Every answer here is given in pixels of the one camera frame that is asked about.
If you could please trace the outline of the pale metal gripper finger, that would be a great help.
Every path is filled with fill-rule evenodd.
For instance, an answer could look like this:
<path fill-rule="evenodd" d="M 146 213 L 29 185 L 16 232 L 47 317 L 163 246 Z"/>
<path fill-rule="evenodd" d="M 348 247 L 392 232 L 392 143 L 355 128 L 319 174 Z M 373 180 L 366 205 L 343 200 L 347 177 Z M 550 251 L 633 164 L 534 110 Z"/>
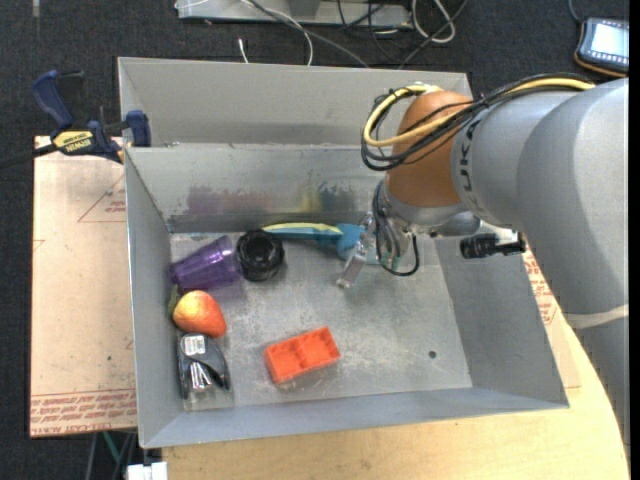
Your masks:
<path fill-rule="evenodd" d="M 336 284 L 341 288 L 350 288 L 357 280 L 361 270 L 367 264 L 368 252 L 361 246 L 356 246 L 351 252 Z"/>

